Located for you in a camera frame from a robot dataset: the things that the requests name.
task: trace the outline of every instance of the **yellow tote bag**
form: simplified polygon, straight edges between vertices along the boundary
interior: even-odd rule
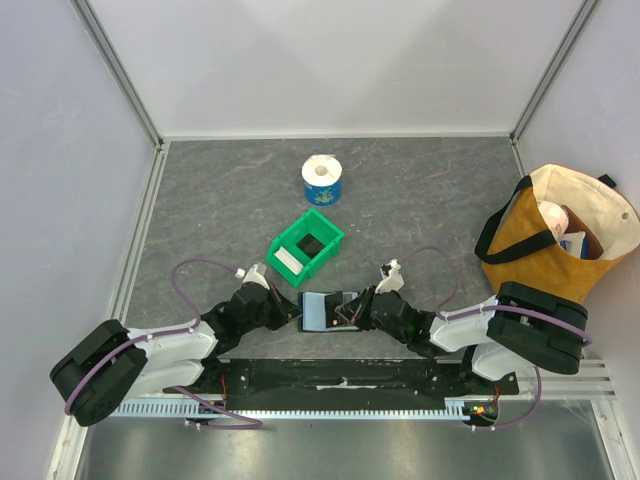
[[[597,178],[560,165],[544,165],[523,177],[511,200],[485,224],[475,253],[497,292],[516,281],[577,303],[614,265],[640,244],[640,220],[633,206]],[[602,246],[602,255],[584,260],[567,253],[548,229],[537,202],[569,207]]]

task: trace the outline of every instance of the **green plastic basket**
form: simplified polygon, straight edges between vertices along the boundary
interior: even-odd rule
[[[313,235],[324,245],[324,248],[313,258],[308,257],[297,245],[308,234]],[[340,252],[343,237],[342,230],[312,208],[273,240],[267,252],[267,262],[291,285],[298,287],[302,282],[313,277],[327,260]],[[298,275],[276,257],[276,252],[281,247],[302,264],[302,271]]]

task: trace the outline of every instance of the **purple cable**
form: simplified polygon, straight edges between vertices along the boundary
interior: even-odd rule
[[[238,271],[237,268],[233,268],[229,265],[227,265],[224,262],[221,262],[219,260],[215,260],[212,258],[202,258],[202,257],[196,257],[196,258],[188,258],[186,260],[182,260],[180,263],[178,263],[177,265],[175,265],[172,269],[171,269],[171,285],[173,285],[174,290],[176,291],[176,293],[180,296],[180,298],[182,298],[185,303],[187,305],[189,305],[189,307],[191,307],[191,309],[195,312],[196,314],[196,320],[193,323],[193,325],[189,326],[189,327],[183,327],[183,328],[176,328],[174,330],[165,330],[162,332],[157,332],[153,334],[153,338],[157,338],[157,337],[166,337],[169,335],[179,335],[181,333],[190,333],[193,331],[194,328],[197,328],[198,325],[200,325],[200,322],[202,321],[202,315],[200,314],[200,310],[198,309],[197,305],[187,296],[186,293],[184,293],[182,291],[182,289],[178,286],[177,283],[177,279],[176,279],[176,274],[178,272],[178,269],[184,265],[188,265],[191,263],[199,263],[199,262],[204,262],[204,263],[210,263],[212,265],[217,265],[219,267],[222,267],[228,271],[230,271],[231,273],[236,273]],[[126,350],[127,348],[135,345],[136,343],[148,340],[149,337],[147,335],[140,335],[138,337],[132,338],[131,340],[127,340],[126,342],[124,342],[123,344],[117,346],[116,348],[114,348],[113,350],[111,350],[106,356],[104,356],[98,363],[96,363],[93,368],[91,370],[89,370],[89,372],[84,376],[84,378],[82,380],[80,380],[80,382],[78,383],[78,385],[76,385],[76,388],[73,389],[73,392],[71,392],[71,395],[69,395],[69,398],[67,399],[67,402],[64,405],[64,413],[66,413],[67,415],[71,415],[71,406],[73,405],[73,402],[76,401],[76,399],[78,398],[78,395],[80,395],[80,393],[82,392],[82,390],[87,386],[87,384],[91,381],[91,379],[96,375],[96,373],[98,373],[100,371],[100,369],[102,367],[104,367],[107,363],[109,363],[111,361],[111,359],[115,358],[116,355],[118,355],[120,352]],[[189,397],[193,398],[194,400],[200,402],[201,404],[204,402],[204,404],[208,405],[208,408],[211,408],[213,410],[215,410],[216,412],[222,414],[222,415],[227,415],[229,417],[232,418],[236,418],[238,420],[243,420],[243,421],[247,421],[250,422],[249,425],[221,425],[220,428],[225,428],[227,430],[233,430],[233,429],[246,429],[246,428],[260,428],[260,426],[262,426],[262,422],[260,420],[254,420],[254,419],[250,419],[248,417],[243,417],[241,415],[237,415],[235,413],[231,413],[231,412],[227,412],[226,410],[220,408],[220,407],[214,407],[212,405],[210,405],[209,403],[205,402],[204,400],[196,397],[195,395],[191,394],[191,393],[184,393],[185,395],[188,395]]]
[[[540,370],[538,369],[538,367],[533,367],[533,369],[536,372],[536,380],[538,382],[538,388],[536,390],[535,397],[533,397],[533,403],[531,404],[531,409],[529,409],[529,411],[526,414],[524,414],[522,417],[518,418],[517,420],[503,423],[495,427],[476,427],[475,431],[479,430],[481,432],[495,432],[497,430],[504,430],[505,428],[515,427],[516,425],[520,425],[521,423],[526,422],[533,416],[534,413],[536,413],[536,410],[538,410],[538,407],[540,406],[540,400],[542,399],[542,377],[540,377]]]
[[[191,398],[192,400],[195,400],[200,405],[202,405],[205,408],[208,408],[209,410],[213,410],[213,411],[218,412],[218,413],[220,413],[222,415],[226,415],[227,417],[235,418],[236,420],[242,420],[243,422],[247,422],[246,424],[242,424],[242,425],[207,425],[207,424],[200,424],[201,427],[214,428],[214,429],[217,429],[217,430],[253,430],[253,429],[256,429],[256,428],[260,428],[263,425],[262,421],[258,420],[257,418],[244,417],[242,415],[238,415],[237,413],[229,412],[228,410],[225,410],[223,408],[216,407],[215,405],[211,405],[209,402],[207,402],[206,400],[203,400],[202,398],[198,397],[197,395],[194,395],[193,393],[189,392],[184,387],[173,387],[173,389],[178,391],[178,392],[180,392],[183,395],[186,395],[187,397]]]
[[[440,255],[442,255],[444,257],[444,259],[447,261],[447,263],[449,264],[449,268],[451,269],[451,273],[453,273],[453,280],[455,282],[454,286],[453,286],[453,290],[451,291],[451,293],[444,299],[442,300],[440,303],[438,303],[436,305],[436,315],[439,318],[444,319],[444,317],[442,316],[440,309],[446,305],[447,303],[449,303],[451,301],[451,299],[453,297],[456,296],[456,293],[458,293],[458,287],[460,286],[460,274],[458,273],[458,269],[456,268],[456,264],[453,262],[453,258],[451,258],[451,255],[449,255],[449,253],[441,247],[438,247],[437,245],[424,245],[422,247],[418,247],[416,248],[413,252],[405,255],[404,257],[402,257],[400,260],[398,260],[398,263],[400,265],[402,265],[406,260],[409,260],[411,257],[413,257],[414,255],[416,255],[417,253],[420,253],[424,250],[434,250],[436,252],[438,252]]]
[[[196,314],[196,321],[193,323],[192,328],[196,328],[198,325],[200,325],[200,322],[202,321],[202,316],[200,314],[200,310],[198,309],[198,306],[193,303],[193,300],[191,300],[186,293],[184,293],[182,291],[182,289],[180,288],[180,286],[178,285],[178,279],[177,279],[177,273],[178,273],[178,269],[180,267],[183,267],[185,265],[189,265],[191,263],[210,263],[211,265],[217,265],[218,267],[222,267],[225,270],[229,270],[231,273],[235,274],[238,269],[237,268],[233,268],[230,265],[227,265],[224,262],[221,262],[219,260],[215,260],[213,258],[205,258],[205,257],[194,257],[194,258],[187,258],[186,260],[182,260],[181,262],[179,262],[177,265],[175,265],[172,269],[171,269],[171,285],[173,286],[173,289],[176,291],[176,293],[178,294],[178,296],[184,300],[184,302],[189,305],[189,308],[191,308],[191,310],[194,311],[194,313]]]

